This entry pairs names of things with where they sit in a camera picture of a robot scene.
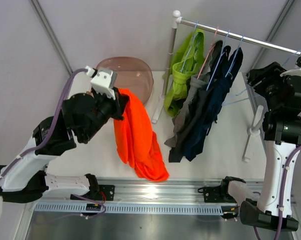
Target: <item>plastic bowl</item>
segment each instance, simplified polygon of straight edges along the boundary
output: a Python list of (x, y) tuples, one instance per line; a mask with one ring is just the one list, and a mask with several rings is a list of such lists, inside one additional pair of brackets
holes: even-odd
[(135, 57), (117, 56), (101, 61), (96, 68), (116, 71), (115, 87), (129, 89), (146, 105), (154, 84), (152, 71), (146, 62)]

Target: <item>white table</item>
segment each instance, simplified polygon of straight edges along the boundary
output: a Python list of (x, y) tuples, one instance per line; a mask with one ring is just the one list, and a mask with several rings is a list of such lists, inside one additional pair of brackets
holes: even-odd
[[(162, 93), (164, 72), (153, 72), (154, 86), (146, 105), (148, 115), (152, 117)], [(233, 83), (229, 95), (245, 89), (242, 73)], [(71, 87), (69, 95), (89, 91), (90, 78), (79, 73)], [(247, 98), (247, 92), (231, 101)], [(247, 128), (252, 124), (254, 114), (249, 100), (224, 106), (218, 115), (217, 124), (213, 123), (206, 137), (203, 153), (192, 162), (183, 158), (180, 163), (169, 163), (170, 147), (164, 145), (166, 139), (173, 136), (172, 118), (163, 110), (153, 130), (157, 134), (163, 160), (170, 174), (170, 180), (213, 181), (225, 176), (240, 177), (247, 181), (262, 181), (266, 167), (266, 155), (260, 137), (254, 138), (255, 148), (249, 163), (242, 162), (247, 141)], [(77, 148), (65, 152), (48, 165), (47, 172), (57, 176), (83, 176), (87, 173), (98, 179), (140, 179), (128, 164), (124, 164), (117, 154), (113, 120), (109, 120), (88, 144), (77, 144)]]

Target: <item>hanging clothes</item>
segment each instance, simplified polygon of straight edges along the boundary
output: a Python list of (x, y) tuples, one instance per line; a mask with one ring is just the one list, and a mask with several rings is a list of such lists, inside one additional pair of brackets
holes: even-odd
[(169, 146), (171, 148), (176, 147), (177, 133), (184, 126), (186, 118), (190, 117), (189, 116), (189, 113), (190, 113), (189, 105), (194, 100), (198, 89), (202, 88), (202, 86), (204, 86), (204, 85), (207, 85), (210, 80), (210, 77), (211, 77), (210, 64), (211, 64), (211, 61), (213, 58), (211, 55), (209, 55), (207, 59), (208, 59), (208, 63), (204, 66), (204, 68), (202, 70), (202, 74), (200, 74), (200, 76), (199, 76), (199, 79), (197, 79), (197, 76), (198, 76), (197, 73), (195, 75), (191, 76), (191, 78), (190, 78), (190, 88), (188, 90), (187, 98), (184, 101), (182, 108), (179, 111), (179, 114), (172, 119), (172, 122), (174, 124), (174, 129), (173, 129), (174, 136), (165, 141), (164, 144), (166, 146)]
[[(230, 54), (230, 51), (231, 51), (231, 47), (226, 46), (226, 47), (224, 47), (223, 53), (221, 55), (221, 52), (218, 48), (214, 49), (215, 54), (213, 52), (212, 56), (216, 56), (214, 58), (215, 62), (218, 61), (218, 59), (220, 58), (220, 55), (221, 55), (219, 65), (217, 65), (217, 67), (216, 67), (215, 76), (222, 76), (222, 66), (228, 61), (228, 56)], [(201, 118), (204, 106), (207, 103), (208, 97), (214, 86), (214, 84), (213, 84), (213, 86), (209, 90), (206, 90), (209, 80), (210, 79), (208, 79), (206, 81), (206, 83), (201, 87), (201, 89), (198, 90), (195, 100), (192, 101), (192, 103), (189, 105), (189, 118), (186, 119), (186, 121), (184, 123), (185, 127), (183, 127), (183, 129), (181, 129), (176, 135), (176, 139), (177, 139), (176, 147), (173, 147), (169, 151), (168, 160), (170, 163), (180, 163), (184, 156), (184, 153), (183, 153), (184, 142), (187, 139), (187, 136), (189, 134), (191, 134), (191, 131), (194, 129), (195, 124)]]
[(173, 58), (169, 73), (173, 75), (173, 84), (164, 99), (164, 108), (171, 117), (179, 113), (187, 97), (187, 81), (204, 62), (204, 38), (203, 30), (196, 29), (185, 39)]
[(183, 145), (183, 155), (192, 161), (196, 155), (203, 152), (205, 138), (211, 128), (213, 122), (217, 121), (217, 115), (222, 109), (222, 103), (230, 92), (233, 82), (242, 66), (243, 51), (238, 49), (237, 55), (235, 52), (222, 67), (222, 77), (214, 83), (214, 87), (209, 97), (207, 107), (204, 108), (200, 120), (195, 124), (193, 130), (187, 136)]
[(118, 89), (129, 96), (124, 120), (114, 120), (115, 140), (120, 159), (129, 164), (139, 178), (165, 181), (169, 177), (156, 134), (143, 103), (128, 89)]

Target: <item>white wall panel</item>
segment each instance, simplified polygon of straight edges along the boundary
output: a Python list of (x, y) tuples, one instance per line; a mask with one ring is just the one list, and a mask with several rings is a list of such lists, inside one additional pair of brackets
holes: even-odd
[[(273, 42), (294, 50), (301, 49), (301, 0), (296, 2)], [(268, 50), (258, 67), (263, 68), (274, 61), (282, 64), (289, 56), (288, 53)], [(294, 68), (296, 59), (291, 57), (285, 68)], [(295, 166), (292, 193), (295, 195), (298, 215), (301, 218), (301, 153)]]
[[(286, 0), (41, 0), (40, 3), (72, 68), (96, 66), (115, 56), (144, 60), (152, 70), (164, 70), (172, 12), (180, 10), (192, 21), (219, 26), (237, 34), (264, 40)], [(189, 26), (177, 31), (176, 46)], [(206, 49), (213, 33), (207, 33)], [(227, 41), (234, 48), (238, 41)], [(248, 70), (259, 47), (243, 43)]]
[[(54, 110), (67, 73), (27, 0), (0, 1), (0, 165)], [(0, 240), (14, 239), (24, 206), (5, 203)]]

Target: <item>gray floor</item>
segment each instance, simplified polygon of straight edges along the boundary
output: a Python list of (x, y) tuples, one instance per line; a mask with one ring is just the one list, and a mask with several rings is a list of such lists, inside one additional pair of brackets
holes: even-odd
[[(239, 221), (196, 215), (104, 214), (85, 220), (70, 216), (47, 224), (64, 213), (35, 212), (27, 240), (256, 240), (254, 230)], [(259, 229), (262, 240), (275, 233)], [(280, 240), (292, 240), (282, 233)]]

